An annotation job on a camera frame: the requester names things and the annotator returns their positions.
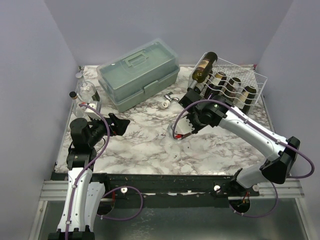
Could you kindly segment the clear bottle white label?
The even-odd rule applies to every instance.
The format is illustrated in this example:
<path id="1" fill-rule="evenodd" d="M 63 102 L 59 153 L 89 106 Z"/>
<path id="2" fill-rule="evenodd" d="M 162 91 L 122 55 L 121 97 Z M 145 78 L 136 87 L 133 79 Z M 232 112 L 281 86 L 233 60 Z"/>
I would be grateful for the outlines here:
<path id="1" fill-rule="evenodd" d="M 79 106 L 79 104 L 83 104 L 84 102 L 81 101 L 78 97 L 78 94 L 75 91 L 71 91 L 69 93 L 70 98 L 72 99 L 73 102 L 73 114 L 77 117 L 77 118 L 84 118 L 85 117 L 85 111 L 82 107 Z"/>

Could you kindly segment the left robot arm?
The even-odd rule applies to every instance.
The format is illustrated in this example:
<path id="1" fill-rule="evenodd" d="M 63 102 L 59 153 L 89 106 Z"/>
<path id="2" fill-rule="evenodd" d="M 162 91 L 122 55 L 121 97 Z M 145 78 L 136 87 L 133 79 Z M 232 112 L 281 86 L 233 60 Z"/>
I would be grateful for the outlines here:
<path id="1" fill-rule="evenodd" d="M 93 240 L 94 222 L 101 198 L 107 197 L 111 185 L 105 176 L 94 175 L 95 160 L 100 156 L 95 145 L 103 137 L 123 136 L 130 120 L 113 113 L 103 119 L 74 119 L 70 127 L 72 138 L 66 158 L 68 187 L 64 209 L 57 230 L 50 240 Z"/>

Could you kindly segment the clear bottle silver cap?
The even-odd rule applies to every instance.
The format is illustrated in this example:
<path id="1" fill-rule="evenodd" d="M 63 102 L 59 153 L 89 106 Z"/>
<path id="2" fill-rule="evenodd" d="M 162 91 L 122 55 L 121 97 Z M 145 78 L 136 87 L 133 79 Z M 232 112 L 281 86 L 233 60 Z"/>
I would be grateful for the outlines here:
<path id="1" fill-rule="evenodd" d="M 175 128 L 174 124 L 175 123 L 172 122 L 167 127 L 167 132 L 170 139 L 174 141 L 182 141 L 183 139 L 192 135 L 194 127 L 186 116 L 178 120 Z"/>

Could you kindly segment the round clear bottle dark label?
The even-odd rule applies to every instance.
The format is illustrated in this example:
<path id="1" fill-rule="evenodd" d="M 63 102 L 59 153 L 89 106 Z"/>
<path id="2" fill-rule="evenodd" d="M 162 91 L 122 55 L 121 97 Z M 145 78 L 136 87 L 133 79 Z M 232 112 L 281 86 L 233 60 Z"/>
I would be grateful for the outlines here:
<path id="1" fill-rule="evenodd" d="M 76 73 L 75 77 L 77 78 L 76 92 L 82 102 L 90 103 L 91 101 L 99 102 L 101 100 L 94 84 L 85 80 L 81 72 Z"/>

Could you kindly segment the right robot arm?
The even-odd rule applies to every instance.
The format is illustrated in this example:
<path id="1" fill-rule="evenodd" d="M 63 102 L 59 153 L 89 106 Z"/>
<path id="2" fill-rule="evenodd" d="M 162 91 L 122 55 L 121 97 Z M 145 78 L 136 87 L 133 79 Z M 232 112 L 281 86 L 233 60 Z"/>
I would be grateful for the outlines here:
<path id="1" fill-rule="evenodd" d="M 253 185 L 267 181 L 280 185 L 289 177 L 301 144 L 298 138 L 286 138 L 268 130 L 221 95 L 204 99 L 190 89 L 178 103 L 187 114 L 173 125 L 176 138 L 197 134 L 207 126 L 220 127 L 264 156 L 264 161 L 235 173 L 230 183 L 230 191 L 234 195 L 241 196 Z"/>

